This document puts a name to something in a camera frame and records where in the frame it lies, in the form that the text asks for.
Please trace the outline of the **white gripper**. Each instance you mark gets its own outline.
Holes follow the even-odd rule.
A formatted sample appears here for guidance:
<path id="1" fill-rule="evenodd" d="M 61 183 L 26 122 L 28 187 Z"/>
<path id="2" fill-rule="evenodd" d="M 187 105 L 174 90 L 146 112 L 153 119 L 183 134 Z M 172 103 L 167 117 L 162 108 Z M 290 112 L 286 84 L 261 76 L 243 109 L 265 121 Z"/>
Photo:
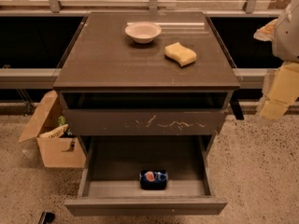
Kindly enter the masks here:
<path id="1" fill-rule="evenodd" d="M 277 19 L 259 28 L 253 37 L 260 41 L 271 41 Z M 264 99 L 258 104 L 258 115 L 267 120 L 278 120 L 299 98 L 299 63 L 284 62 L 280 68 L 264 79 Z"/>

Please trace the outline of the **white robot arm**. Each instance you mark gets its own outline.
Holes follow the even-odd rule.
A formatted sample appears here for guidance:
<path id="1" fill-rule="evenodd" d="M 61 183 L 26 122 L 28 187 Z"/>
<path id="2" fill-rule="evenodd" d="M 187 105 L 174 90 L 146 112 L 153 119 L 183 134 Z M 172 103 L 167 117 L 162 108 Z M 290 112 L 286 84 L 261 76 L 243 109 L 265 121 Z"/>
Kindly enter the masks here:
<path id="1" fill-rule="evenodd" d="M 273 54 L 283 61 L 263 81 L 263 97 L 257 108 L 264 123 L 283 117 L 299 98 L 299 0 L 292 0 L 277 19 L 258 29 L 253 37 L 272 42 Z"/>

